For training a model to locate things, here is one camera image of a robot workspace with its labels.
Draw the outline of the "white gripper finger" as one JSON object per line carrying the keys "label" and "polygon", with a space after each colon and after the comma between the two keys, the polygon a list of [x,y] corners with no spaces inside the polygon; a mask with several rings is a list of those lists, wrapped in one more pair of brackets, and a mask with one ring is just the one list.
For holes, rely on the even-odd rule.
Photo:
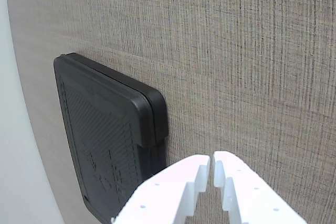
{"label": "white gripper finger", "polygon": [[114,223],[185,223],[195,213],[198,195],[206,192],[210,170],[208,155],[184,158],[134,191]]}
{"label": "white gripper finger", "polygon": [[213,164],[214,186],[230,223],[306,223],[236,155],[215,151]]}

